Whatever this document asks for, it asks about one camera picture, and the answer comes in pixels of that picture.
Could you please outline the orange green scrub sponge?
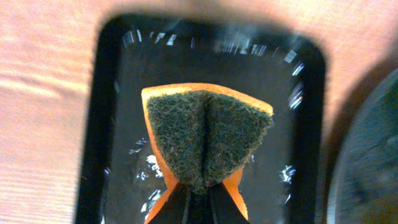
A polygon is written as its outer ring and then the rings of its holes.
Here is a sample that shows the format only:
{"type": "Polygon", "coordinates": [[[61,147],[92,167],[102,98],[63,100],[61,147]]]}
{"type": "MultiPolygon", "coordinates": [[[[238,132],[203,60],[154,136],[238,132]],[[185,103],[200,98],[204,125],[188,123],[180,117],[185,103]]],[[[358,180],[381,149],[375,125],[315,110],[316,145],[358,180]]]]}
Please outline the orange green scrub sponge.
{"type": "Polygon", "coordinates": [[[193,202],[194,220],[210,210],[210,187],[222,184],[237,216],[248,220],[238,186],[245,163],[272,126],[273,107],[210,83],[177,83],[141,91],[144,119],[167,190],[151,208],[154,222],[178,190],[193,202]]]}

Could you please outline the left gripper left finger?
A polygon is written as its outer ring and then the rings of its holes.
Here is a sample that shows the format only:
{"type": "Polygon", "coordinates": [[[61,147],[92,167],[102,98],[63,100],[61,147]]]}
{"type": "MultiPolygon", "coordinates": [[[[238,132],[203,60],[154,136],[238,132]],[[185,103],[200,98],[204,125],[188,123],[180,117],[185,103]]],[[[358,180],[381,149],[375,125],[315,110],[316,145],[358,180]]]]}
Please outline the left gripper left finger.
{"type": "Polygon", "coordinates": [[[148,224],[186,224],[191,191],[183,184],[167,189],[147,217],[148,224]]]}

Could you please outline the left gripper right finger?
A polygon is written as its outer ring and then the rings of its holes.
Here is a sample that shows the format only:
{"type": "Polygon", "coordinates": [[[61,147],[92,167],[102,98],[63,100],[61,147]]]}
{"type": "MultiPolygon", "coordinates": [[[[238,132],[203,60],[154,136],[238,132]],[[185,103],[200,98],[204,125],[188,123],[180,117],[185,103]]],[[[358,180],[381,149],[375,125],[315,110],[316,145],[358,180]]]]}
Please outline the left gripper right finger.
{"type": "Polygon", "coordinates": [[[249,224],[224,184],[210,187],[209,194],[214,224],[249,224]]]}

